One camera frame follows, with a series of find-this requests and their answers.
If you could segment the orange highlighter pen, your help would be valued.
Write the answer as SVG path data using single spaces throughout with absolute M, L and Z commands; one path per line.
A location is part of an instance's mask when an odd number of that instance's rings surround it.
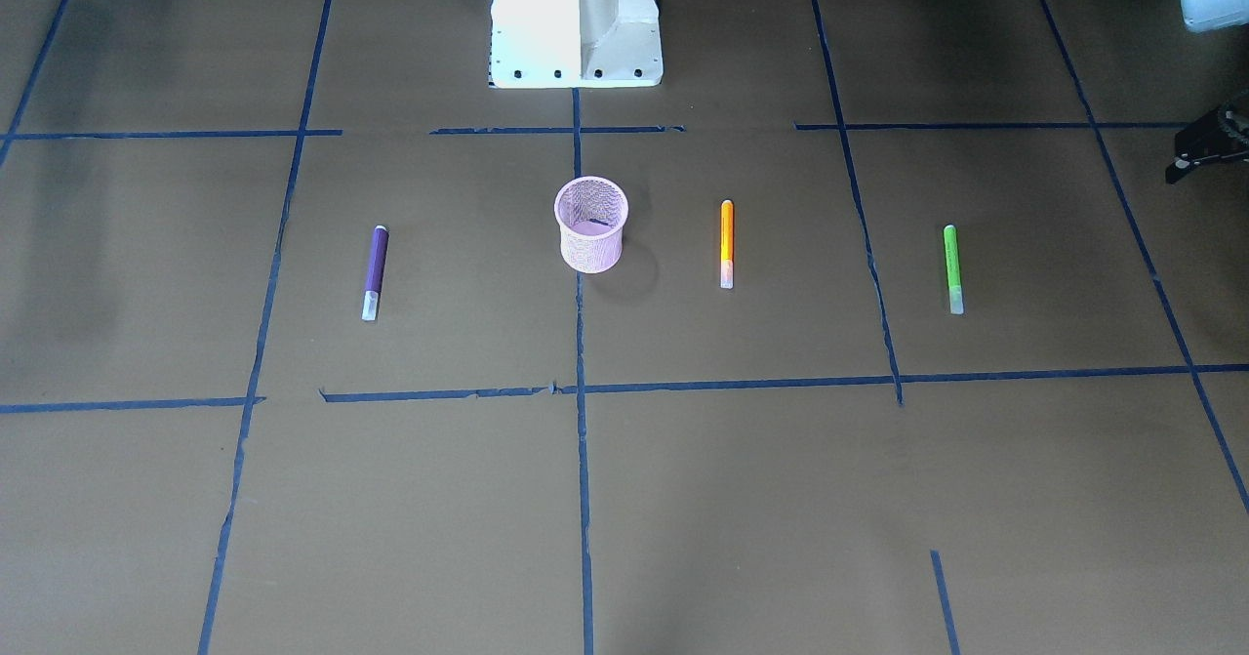
M 728 198 L 719 209 L 719 286 L 734 288 L 734 202 Z

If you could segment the green highlighter pen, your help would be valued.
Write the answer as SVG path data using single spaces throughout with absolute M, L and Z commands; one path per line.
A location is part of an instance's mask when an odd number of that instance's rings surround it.
M 943 255 L 945 255 L 945 282 L 950 315 L 964 315 L 965 302 L 962 286 L 962 260 L 955 224 L 945 224 L 942 231 Z

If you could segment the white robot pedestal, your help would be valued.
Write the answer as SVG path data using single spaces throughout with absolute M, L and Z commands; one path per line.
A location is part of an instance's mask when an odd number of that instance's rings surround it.
M 501 90 L 653 88 L 659 0 L 491 0 L 488 82 Z

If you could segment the purple highlighter pen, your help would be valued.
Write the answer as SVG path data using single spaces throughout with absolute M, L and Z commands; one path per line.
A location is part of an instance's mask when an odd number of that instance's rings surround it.
M 376 225 L 372 229 L 372 238 L 368 250 L 368 261 L 363 284 L 361 320 L 375 322 L 378 320 L 378 308 L 381 291 L 383 290 L 383 268 L 386 268 L 386 254 L 388 246 L 388 228 Z

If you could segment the pink mesh pen holder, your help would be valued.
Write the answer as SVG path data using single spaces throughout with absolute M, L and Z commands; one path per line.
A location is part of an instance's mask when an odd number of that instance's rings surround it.
M 606 272 L 620 262 L 629 202 L 624 190 L 606 178 L 585 176 L 556 192 L 553 214 L 560 229 L 560 254 L 585 275 Z

